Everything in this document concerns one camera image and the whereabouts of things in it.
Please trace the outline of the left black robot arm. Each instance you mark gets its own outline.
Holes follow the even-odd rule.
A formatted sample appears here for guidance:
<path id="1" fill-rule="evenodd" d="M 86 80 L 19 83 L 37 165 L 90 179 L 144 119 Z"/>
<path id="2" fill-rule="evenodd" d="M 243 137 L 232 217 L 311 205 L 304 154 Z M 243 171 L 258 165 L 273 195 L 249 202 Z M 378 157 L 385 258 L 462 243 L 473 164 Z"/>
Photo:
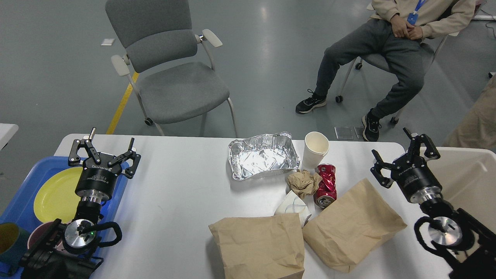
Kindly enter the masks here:
<path id="1" fill-rule="evenodd" d="M 104 222 L 103 205 L 112 199 L 119 176 L 132 179 L 141 155 L 133 148 L 119 155 L 99 152 L 88 138 L 73 141 L 68 165 L 82 166 L 75 193 L 80 201 L 71 222 L 55 219 L 35 244 L 27 249 L 19 264 L 22 279 L 88 279 L 104 259 L 94 256 L 98 248 L 110 247 L 122 240 L 122 230 L 115 221 Z"/>

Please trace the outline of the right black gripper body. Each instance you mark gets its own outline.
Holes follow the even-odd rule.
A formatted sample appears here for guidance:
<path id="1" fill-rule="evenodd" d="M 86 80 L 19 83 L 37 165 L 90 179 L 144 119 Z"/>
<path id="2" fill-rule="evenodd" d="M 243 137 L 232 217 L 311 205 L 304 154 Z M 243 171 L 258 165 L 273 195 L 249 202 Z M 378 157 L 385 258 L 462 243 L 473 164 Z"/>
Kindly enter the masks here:
<path id="1" fill-rule="evenodd" d="M 397 182 L 409 203 L 422 204 L 441 196 L 442 186 L 429 169 L 424 157 L 414 155 L 407 158 L 407 155 L 403 155 L 393 161 L 393 165 L 391 178 Z"/>

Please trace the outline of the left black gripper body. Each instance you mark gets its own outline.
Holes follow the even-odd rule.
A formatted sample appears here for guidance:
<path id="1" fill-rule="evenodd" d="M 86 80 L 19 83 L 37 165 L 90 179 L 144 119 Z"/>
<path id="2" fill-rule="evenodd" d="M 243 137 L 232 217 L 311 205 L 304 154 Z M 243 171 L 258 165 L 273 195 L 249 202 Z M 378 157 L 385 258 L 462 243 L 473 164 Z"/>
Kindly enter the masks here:
<path id="1" fill-rule="evenodd" d="M 75 194 L 80 198 L 97 193 L 102 201 L 109 201 L 113 197 L 118 176 L 122 173 L 122 161 L 109 166 L 110 161 L 101 159 L 98 165 L 94 159 L 88 157 L 82 162 L 82 173 L 77 182 Z"/>

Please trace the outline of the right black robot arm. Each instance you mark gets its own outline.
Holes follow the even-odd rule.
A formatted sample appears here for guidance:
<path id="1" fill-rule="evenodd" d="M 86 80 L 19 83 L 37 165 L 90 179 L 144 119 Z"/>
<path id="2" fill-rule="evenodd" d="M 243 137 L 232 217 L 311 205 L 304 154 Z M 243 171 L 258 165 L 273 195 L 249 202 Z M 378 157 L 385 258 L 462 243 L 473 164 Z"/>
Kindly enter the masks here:
<path id="1" fill-rule="evenodd" d="M 424 216 L 414 225 L 417 242 L 450 265 L 451 279 L 494 279 L 495 233 L 444 199 L 442 185 L 427 164 L 441 157 L 431 138 L 407 128 L 403 131 L 410 139 L 407 152 L 387 163 L 372 150 L 372 175 L 385 188 L 397 183 L 407 202 L 420 206 Z"/>

